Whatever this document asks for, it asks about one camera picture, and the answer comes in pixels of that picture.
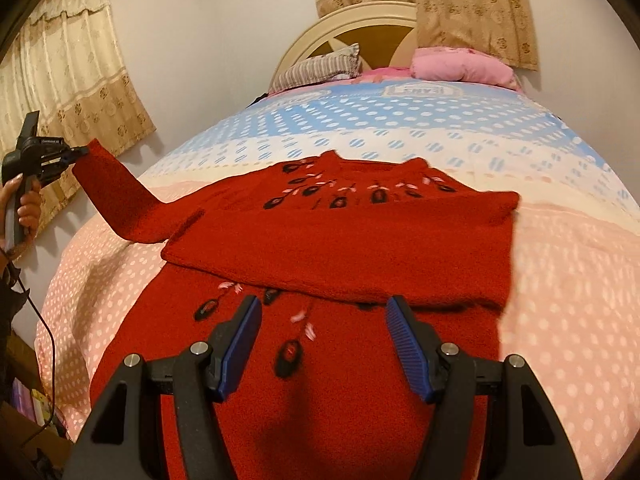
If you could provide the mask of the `dark jacket sleeve forearm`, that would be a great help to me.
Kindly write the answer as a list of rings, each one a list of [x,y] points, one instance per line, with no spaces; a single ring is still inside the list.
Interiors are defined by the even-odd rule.
[[[27,300],[26,292],[17,292],[13,289],[20,277],[20,271],[12,263],[9,256],[1,251],[1,282],[0,282],[0,384],[1,402],[6,400],[8,387],[6,386],[6,368],[8,358],[6,348],[12,334],[12,321],[17,312],[24,307]]]

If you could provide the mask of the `person's left hand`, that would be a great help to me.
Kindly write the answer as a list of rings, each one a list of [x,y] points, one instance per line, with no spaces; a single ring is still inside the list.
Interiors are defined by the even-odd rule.
[[[17,222],[23,230],[24,240],[21,244],[15,245],[13,248],[6,246],[6,210],[10,200],[16,196],[18,189],[23,182],[23,175],[18,174],[12,180],[6,182],[1,189],[1,249],[6,254],[6,260],[15,260],[18,258],[34,240],[41,217],[41,197],[40,183],[37,180],[32,181],[32,189],[26,192],[18,202],[20,206],[17,209]]]

